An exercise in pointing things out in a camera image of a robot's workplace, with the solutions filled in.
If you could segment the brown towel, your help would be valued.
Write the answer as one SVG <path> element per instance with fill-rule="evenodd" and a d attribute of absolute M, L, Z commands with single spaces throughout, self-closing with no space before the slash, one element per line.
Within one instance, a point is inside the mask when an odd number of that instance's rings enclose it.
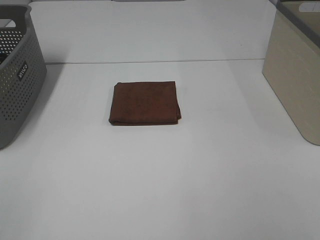
<path fill-rule="evenodd" d="M 109 122 L 114 126 L 175 125 L 182 118 L 174 81 L 118 82 Z"/>

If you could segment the grey perforated plastic basket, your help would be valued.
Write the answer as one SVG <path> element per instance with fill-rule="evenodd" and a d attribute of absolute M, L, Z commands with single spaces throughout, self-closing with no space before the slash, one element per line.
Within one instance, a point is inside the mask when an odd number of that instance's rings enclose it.
<path fill-rule="evenodd" d="M 16 137 L 31 112 L 47 68 L 28 5 L 2 4 L 0 18 L 15 23 L 0 29 L 0 147 Z"/>

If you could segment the beige storage bin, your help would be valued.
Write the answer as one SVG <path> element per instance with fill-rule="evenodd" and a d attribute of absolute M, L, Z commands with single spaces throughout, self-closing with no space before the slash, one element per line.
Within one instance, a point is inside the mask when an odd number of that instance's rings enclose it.
<path fill-rule="evenodd" d="M 309 143 L 320 144 L 320 2 L 279 0 L 262 74 Z"/>

